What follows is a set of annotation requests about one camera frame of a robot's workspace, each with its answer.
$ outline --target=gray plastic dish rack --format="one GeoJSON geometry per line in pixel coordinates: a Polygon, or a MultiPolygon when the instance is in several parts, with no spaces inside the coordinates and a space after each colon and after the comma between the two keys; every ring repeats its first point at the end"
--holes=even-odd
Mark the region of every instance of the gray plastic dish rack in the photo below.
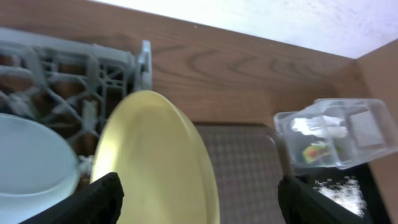
{"type": "Polygon", "coordinates": [[[0,113],[42,123],[71,145],[86,133],[98,137],[113,110],[109,104],[152,89],[151,63],[147,40],[133,55],[0,28],[0,113]]]}

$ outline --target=textured mat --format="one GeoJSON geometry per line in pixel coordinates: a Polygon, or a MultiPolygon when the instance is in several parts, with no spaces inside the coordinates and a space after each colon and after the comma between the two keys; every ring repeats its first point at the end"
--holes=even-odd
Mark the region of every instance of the textured mat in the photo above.
{"type": "Polygon", "coordinates": [[[213,164],[221,224],[285,223],[277,199],[278,139],[266,126],[196,125],[213,164]]]}

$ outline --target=plastic container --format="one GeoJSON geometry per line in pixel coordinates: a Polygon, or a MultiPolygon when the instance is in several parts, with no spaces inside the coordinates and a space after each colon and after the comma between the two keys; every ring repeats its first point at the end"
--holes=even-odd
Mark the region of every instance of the plastic container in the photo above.
{"type": "Polygon", "coordinates": [[[377,99],[322,99],[298,112],[278,113],[275,127],[299,169],[347,169],[398,151],[398,131],[377,99]]]}
{"type": "Polygon", "coordinates": [[[71,147],[51,129],[0,114],[0,220],[20,223],[73,193],[79,178],[71,147]]]}

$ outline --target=wooden surface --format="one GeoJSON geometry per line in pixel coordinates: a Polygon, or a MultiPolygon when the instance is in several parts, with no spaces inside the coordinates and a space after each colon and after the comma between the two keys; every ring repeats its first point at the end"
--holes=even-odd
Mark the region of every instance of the wooden surface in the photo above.
{"type": "MultiPolygon", "coordinates": [[[[0,26],[132,52],[150,40],[154,90],[192,121],[273,126],[274,114],[302,110],[317,98],[370,97],[376,92],[361,73],[379,74],[363,67],[373,59],[360,68],[349,58],[83,0],[3,0],[0,26]]],[[[398,200],[390,200],[396,187],[388,186],[398,184],[382,178],[380,166],[373,173],[391,215],[398,200]]]]}
{"type": "MultiPolygon", "coordinates": [[[[386,102],[396,122],[398,121],[397,54],[398,40],[357,59],[372,96],[386,102]]],[[[398,153],[372,161],[370,165],[390,218],[394,223],[398,223],[398,153]]]]}

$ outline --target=clear plastic container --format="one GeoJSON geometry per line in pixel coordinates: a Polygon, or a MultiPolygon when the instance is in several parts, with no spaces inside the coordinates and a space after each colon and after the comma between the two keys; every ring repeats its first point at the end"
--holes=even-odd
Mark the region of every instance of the clear plastic container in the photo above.
{"type": "Polygon", "coordinates": [[[398,151],[396,123],[377,99],[321,99],[274,122],[292,165],[302,169],[347,169],[398,151]]]}

